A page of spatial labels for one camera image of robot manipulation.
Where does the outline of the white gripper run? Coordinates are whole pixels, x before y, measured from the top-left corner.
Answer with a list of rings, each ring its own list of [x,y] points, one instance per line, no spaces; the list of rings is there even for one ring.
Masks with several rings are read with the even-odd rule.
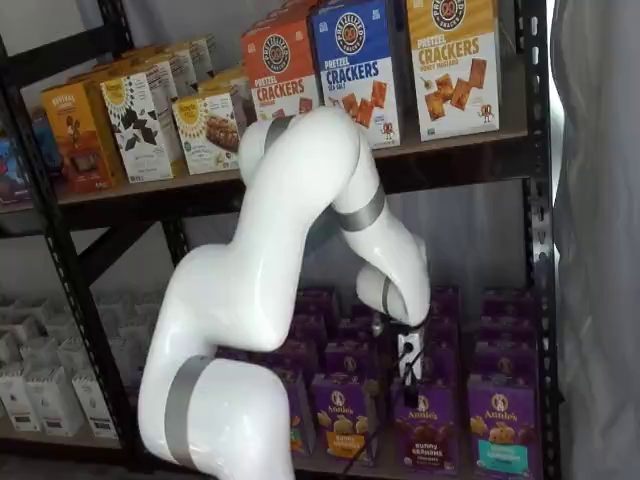
[[[425,323],[401,326],[397,334],[398,370],[403,381],[403,403],[406,408],[417,408],[419,384],[422,379],[422,360],[425,348]]]

